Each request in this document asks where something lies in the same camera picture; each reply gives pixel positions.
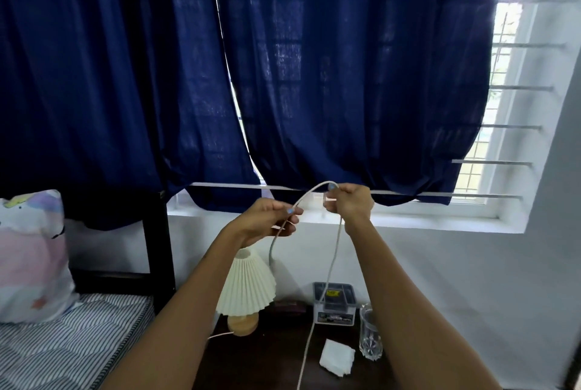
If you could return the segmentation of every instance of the person's right hand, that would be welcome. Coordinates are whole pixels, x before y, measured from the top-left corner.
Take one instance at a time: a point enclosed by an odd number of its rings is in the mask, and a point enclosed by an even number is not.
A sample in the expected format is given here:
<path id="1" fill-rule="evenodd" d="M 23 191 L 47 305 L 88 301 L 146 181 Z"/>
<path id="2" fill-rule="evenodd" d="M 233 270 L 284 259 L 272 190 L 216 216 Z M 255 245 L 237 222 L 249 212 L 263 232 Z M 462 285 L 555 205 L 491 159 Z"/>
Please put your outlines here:
<path id="1" fill-rule="evenodd" d="M 340 183 L 338 188 L 327 193 L 327 200 L 324 203 L 327 211 L 338 213 L 345 225 L 352 220 L 369 219 L 374 201 L 371 198 L 369 188 L 354 183 Z"/>

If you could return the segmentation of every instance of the white cord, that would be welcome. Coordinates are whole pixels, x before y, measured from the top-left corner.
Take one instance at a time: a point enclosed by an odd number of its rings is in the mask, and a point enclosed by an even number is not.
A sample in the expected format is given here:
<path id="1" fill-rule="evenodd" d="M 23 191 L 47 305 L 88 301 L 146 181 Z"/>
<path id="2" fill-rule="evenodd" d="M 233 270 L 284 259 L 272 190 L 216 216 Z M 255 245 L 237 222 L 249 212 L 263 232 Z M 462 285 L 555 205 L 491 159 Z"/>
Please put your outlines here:
<path id="1" fill-rule="evenodd" d="M 222 335 L 232 335 L 233 333 L 234 333 L 234 332 L 225 332 L 225 333 L 223 333 L 223 334 L 212 335 L 212 336 L 209 336 L 209 337 L 208 337 L 208 339 L 215 338 L 216 336 L 222 336 Z"/>
<path id="2" fill-rule="evenodd" d="M 315 191 L 317 188 L 322 187 L 323 185 L 335 185 L 337 188 L 339 187 L 339 185 L 333 181 L 326 181 L 326 182 L 319 183 L 317 186 L 315 186 L 314 188 L 311 188 L 304 195 L 302 195 L 302 197 L 299 200 L 297 200 L 296 203 L 293 205 L 293 209 L 296 208 L 297 205 L 301 202 L 301 200 L 303 200 L 307 195 L 309 195 L 310 193 Z M 272 248 L 274 247 L 274 242 L 277 241 L 278 236 L 280 235 L 282 229 L 287 224 L 287 222 L 288 222 L 288 220 L 286 220 L 282 224 L 282 226 L 278 230 L 277 234 L 272 239 L 272 243 L 270 244 L 270 251 L 268 251 L 268 265 L 270 266 L 270 269 L 272 269 L 272 263 L 273 263 Z M 341 217 L 339 219 L 339 229 L 337 230 L 337 241 L 335 242 L 335 254 L 333 255 L 333 261 L 330 262 L 329 273 L 327 274 L 327 282 L 325 283 L 325 287 L 323 289 L 323 293 L 321 294 L 321 298 L 319 298 L 319 301 L 323 301 L 323 297 L 325 296 L 325 294 L 327 293 L 327 289 L 329 288 L 330 274 L 333 271 L 333 265 L 335 264 L 335 260 L 337 259 L 337 251 L 339 249 L 339 238 L 341 237 L 341 225 L 342 224 L 343 224 L 343 217 Z M 307 362 L 307 353 L 309 352 L 309 345 L 311 343 L 311 337 L 313 336 L 314 329 L 315 329 L 315 318 L 313 316 L 313 325 L 311 326 L 311 331 L 309 332 L 309 337 L 307 338 L 307 345 L 304 347 L 303 363 L 301 364 L 301 367 L 300 367 L 299 382 L 296 385 L 296 390 L 300 390 L 300 384 L 301 384 L 301 381 L 303 380 L 304 365 Z"/>

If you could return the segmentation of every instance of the dark wooden table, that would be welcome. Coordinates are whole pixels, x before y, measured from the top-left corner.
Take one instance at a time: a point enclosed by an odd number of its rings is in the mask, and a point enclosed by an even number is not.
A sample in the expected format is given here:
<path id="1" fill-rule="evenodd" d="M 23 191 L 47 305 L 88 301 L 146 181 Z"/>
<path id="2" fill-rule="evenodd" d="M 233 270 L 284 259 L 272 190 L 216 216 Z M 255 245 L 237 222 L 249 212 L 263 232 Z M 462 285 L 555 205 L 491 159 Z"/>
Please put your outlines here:
<path id="1" fill-rule="evenodd" d="M 261 312 L 258 329 L 251 335 L 224 335 L 209 340 L 193 390 L 295 390 L 313 322 L 312 307 L 309 310 L 293 317 Z M 223 332 L 228 332 L 224 316 L 214 334 Z M 356 350 L 351 375 L 339 378 L 319 365 L 327 338 Z M 315 326 L 301 390 L 397 388 L 385 352 L 375 362 L 359 352 L 359 318 L 354 327 Z"/>

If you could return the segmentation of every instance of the bed frame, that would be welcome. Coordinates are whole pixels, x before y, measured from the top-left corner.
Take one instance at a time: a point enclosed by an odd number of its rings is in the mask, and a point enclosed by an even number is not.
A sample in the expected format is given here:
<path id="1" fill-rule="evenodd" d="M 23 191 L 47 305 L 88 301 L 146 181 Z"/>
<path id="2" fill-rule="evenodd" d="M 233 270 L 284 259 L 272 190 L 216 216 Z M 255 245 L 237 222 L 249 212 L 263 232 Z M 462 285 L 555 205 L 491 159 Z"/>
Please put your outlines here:
<path id="1" fill-rule="evenodd" d="M 159 193 L 146 197 L 143 233 L 149 274 L 71 269 L 78 293 L 119 293 L 153 296 L 157 315 L 176 292 L 166 202 Z"/>

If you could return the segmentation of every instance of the unicorn pillow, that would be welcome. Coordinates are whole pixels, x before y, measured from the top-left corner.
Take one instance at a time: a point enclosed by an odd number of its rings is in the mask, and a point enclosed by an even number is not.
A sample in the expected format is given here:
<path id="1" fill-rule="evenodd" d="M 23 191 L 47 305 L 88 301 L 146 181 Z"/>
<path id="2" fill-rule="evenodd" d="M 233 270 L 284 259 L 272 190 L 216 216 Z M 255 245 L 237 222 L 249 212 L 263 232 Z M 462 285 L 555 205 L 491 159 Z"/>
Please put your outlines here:
<path id="1" fill-rule="evenodd" d="M 0 199 L 0 322 L 55 319 L 73 292 L 59 192 Z"/>

